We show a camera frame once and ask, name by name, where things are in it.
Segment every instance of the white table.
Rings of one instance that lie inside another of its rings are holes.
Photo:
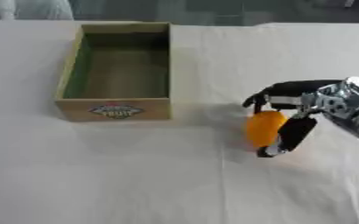
[[[53,106],[77,26],[0,22],[0,224],[359,223],[359,140],[320,119],[256,158],[239,107],[277,81],[359,76],[359,24],[174,26],[174,119],[120,123]]]

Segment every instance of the table surface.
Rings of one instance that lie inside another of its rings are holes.
[[[78,24],[0,22],[0,224],[359,223],[359,140],[320,117],[247,152],[244,98],[359,76],[359,24],[172,29],[168,122],[72,123],[53,93]]]

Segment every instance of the robot finger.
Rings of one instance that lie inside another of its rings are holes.
[[[272,145],[261,147],[257,151],[260,158],[273,158],[279,154],[295,150],[317,124],[314,118],[290,118],[278,131],[278,137]]]

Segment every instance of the person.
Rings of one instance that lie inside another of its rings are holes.
[[[0,19],[73,20],[67,0],[0,0]]]

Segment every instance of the white tablecloth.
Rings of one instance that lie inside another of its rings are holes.
[[[359,223],[359,140],[320,117],[246,152],[250,94],[359,76],[359,24],[172,29],[170,122],[72,123],[53,105],[77,24],[0,22],[0,224]]]

